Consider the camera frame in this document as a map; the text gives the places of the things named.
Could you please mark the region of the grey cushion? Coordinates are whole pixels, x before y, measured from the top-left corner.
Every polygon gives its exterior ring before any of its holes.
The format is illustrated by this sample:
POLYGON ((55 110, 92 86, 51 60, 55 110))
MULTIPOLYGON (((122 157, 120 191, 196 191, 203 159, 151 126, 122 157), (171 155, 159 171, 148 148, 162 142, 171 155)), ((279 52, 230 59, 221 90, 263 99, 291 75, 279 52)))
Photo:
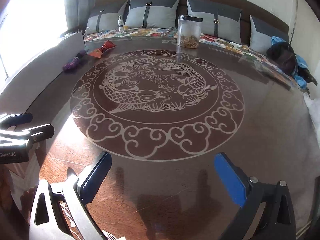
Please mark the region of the grey cushion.
POLYGON ((125 26, 128 28, 174 28, 179 2, 180 0, 130 0, 125 26))
POLYGON ((119 16, 123 16, 128 1, 99 6, 92 10, 87 21, 85 35, 118 29, 119 16))
POLYGON ((279 37, 286 42, 289 41, 289 35, 254 16, 250 16, 250 22, 251 38, 249 46, 254 51, 266 55, 267 50, 272 47, 273 36, 279 37))
POLYGON ((241 9, 208 0, 187 0, 187 6, 189 16, 203 19, 203 34, 241 42, 241 9))

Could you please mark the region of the purple toy wand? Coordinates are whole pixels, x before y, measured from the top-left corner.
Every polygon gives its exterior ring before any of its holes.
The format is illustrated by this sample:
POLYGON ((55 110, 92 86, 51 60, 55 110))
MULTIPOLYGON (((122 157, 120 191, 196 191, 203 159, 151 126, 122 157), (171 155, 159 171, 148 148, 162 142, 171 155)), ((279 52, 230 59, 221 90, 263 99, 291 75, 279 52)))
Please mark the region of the purple toy wand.
POLYGON ((63 71, 69 71, 75 69, 79 63, 80 60, 87 54, 86 50, 81 50, 77 53, 77 55, 72 58, 70 61, 68 61, 62 68, 63 71))

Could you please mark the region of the white pump bottle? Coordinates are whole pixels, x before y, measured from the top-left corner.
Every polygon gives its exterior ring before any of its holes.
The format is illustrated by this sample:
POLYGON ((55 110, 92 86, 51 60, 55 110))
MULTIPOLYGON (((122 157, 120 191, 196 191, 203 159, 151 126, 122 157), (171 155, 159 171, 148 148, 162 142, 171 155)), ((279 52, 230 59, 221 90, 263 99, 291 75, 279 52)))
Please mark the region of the white pump bottle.
POLYGON ((124 32, 124 21, 121 15, 118 16, 118 28, 120 33, 124 32))

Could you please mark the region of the grey cushion far right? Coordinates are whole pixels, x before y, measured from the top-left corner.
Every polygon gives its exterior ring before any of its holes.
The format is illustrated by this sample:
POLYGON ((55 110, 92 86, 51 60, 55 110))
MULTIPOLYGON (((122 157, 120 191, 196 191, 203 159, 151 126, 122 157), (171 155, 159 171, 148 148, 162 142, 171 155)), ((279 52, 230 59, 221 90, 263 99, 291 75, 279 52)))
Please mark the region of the grey cushion far right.
POLYGON ((286 42, 289 41, 289 35, 254 16, 250 16, 250 22, 251 38, 249 46, 254 51, 266 55, 267 50, 272 47, 273 36, 279 37, 286 42))

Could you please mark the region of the clear plastic jar black lid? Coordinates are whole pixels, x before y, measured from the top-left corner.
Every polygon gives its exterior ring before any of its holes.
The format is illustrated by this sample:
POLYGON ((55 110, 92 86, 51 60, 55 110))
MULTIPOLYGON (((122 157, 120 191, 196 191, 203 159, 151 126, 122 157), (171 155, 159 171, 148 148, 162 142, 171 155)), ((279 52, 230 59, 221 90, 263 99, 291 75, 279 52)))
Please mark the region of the clear plastic jar black lid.
POLYGON ((177 45, 196 49, 200 43, 202 18, 180 15, 178 18, 177 45))

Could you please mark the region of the white cardboard sorting box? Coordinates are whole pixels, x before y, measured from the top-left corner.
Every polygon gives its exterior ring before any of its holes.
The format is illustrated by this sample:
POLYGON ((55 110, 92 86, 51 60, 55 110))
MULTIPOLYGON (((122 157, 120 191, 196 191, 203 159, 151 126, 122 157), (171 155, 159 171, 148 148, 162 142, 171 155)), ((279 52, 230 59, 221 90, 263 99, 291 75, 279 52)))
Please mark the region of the white cardboard sorting box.
POLYGON ((1 91, 1 113, 24 113, 42 91, 62 72, 63 66, 85 42, 81 31, 65 37, 31 61, 1 91))

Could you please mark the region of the white cat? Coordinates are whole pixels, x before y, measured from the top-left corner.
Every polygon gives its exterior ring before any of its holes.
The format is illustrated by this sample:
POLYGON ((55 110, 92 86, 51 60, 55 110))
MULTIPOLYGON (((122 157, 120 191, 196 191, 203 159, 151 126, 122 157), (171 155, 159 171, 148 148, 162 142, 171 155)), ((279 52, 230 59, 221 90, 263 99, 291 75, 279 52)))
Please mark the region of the white cat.
POLYGON ((320 101, 318 98, 311 99, 307 93, 303 94, 305 104, 309 110, 317 141, 320 140, 320 101))

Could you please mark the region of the red foil pouch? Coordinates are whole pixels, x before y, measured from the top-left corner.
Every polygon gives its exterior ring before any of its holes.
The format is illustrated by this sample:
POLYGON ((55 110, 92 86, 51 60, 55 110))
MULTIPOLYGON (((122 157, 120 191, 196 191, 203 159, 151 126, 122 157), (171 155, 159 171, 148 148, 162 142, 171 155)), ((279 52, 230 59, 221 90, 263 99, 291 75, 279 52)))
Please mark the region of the red foil pouch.
POLYGON ((88 55, 89 55, 89 56, 92 56, 92 57, 95 57, 95 58, 97 58, 97 59, 100 59, 100 58, 102 57, 102 55, 103 55, 104 52, 106 52, 106 51, 109 50, 109 49, 115 48, 115 47, 116 47, 116 45, 115 45, 113 42, 107 40, 107 41, 102 45, 101 48, 97 48, 97 49, 93 50, 93 51, 90 52, 88 55))

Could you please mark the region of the grey curtain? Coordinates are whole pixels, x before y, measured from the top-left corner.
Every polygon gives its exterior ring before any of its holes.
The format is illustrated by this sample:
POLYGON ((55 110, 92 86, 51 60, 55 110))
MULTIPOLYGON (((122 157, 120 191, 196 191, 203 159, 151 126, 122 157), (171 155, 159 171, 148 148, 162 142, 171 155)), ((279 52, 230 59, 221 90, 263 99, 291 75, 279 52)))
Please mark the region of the grey curtain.
POLYGON ((68 30, 85 30, 95 0, 65 0, 65 13, 68 30))

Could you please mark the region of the grey cushion far left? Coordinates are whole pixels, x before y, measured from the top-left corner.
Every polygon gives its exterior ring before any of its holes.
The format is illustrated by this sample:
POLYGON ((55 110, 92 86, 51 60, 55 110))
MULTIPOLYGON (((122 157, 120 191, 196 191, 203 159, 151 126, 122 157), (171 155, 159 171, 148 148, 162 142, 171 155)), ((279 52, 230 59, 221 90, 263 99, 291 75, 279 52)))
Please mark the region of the grey cushion far left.
POLYGON ((99 6, 92 10, 87 21, 85 35, 118 29, 119 16, 123 16, 128 1, 99 6))

